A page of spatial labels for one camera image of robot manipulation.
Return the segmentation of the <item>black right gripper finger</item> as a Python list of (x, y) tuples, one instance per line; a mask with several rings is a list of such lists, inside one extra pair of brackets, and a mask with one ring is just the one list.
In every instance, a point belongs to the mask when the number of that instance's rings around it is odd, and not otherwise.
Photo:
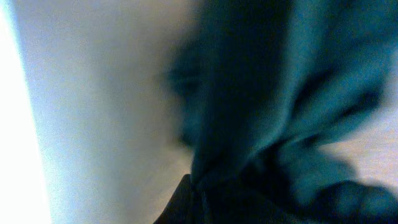
[(197, 190), (185, 174), (154, 224), (211, 224), (211, 212), (204, 191)]

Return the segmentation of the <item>dark teal t-shirt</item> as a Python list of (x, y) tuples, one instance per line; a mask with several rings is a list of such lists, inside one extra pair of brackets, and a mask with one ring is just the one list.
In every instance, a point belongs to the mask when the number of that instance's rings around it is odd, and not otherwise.
[(376, 110), (397, 2), (201, 1), (170, 72), (211, 223), (396, 223), (397, 198), (321, 152)]

